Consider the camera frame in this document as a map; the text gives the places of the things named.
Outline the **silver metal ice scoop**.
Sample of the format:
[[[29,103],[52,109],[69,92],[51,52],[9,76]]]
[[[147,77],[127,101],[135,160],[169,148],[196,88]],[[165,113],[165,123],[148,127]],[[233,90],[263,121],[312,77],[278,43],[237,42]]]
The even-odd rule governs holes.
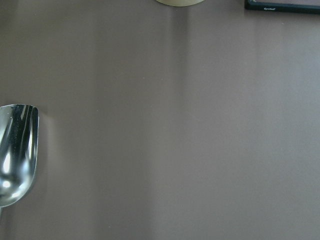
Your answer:
[[[36,179],[39,111],[33,105],[0,107],[0,211],[24,198]]]

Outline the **cream rabbit serving tray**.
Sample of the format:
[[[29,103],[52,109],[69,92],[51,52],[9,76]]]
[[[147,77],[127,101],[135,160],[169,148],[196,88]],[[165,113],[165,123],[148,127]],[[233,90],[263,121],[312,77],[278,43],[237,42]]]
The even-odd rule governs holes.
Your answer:
[[[204,0],[156,0],[157,2],[173,7],[188,7],[193,6],[199,3],[202,3]]]

